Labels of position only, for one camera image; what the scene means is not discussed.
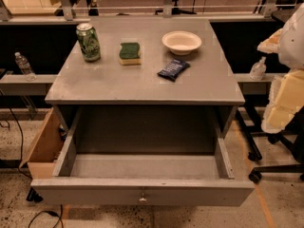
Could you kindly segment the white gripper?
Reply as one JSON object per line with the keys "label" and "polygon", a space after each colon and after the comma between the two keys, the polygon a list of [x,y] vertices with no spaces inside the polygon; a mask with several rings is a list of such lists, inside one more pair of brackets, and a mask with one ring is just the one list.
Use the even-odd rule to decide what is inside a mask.
{"label": "white gripper", "polygon": [[281,28],[261,42],[257,49],[277,53],[279,62],[290,69],[283,77],[274,77],[261,124],[264,132],[278,133],[293,119],[293,113],[304,106],[303,30]]}

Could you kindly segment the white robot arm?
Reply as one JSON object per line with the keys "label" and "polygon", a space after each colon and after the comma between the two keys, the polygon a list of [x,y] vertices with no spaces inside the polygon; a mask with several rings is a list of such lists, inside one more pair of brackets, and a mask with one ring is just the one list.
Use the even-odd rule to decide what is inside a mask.
{"label": "white robot arm", "polygon": [[274,77],[261,124],[264,132],[278,133],[304,106],[304,5],[257,49],[277,53],[279,62],[290,69],[283,77]]}

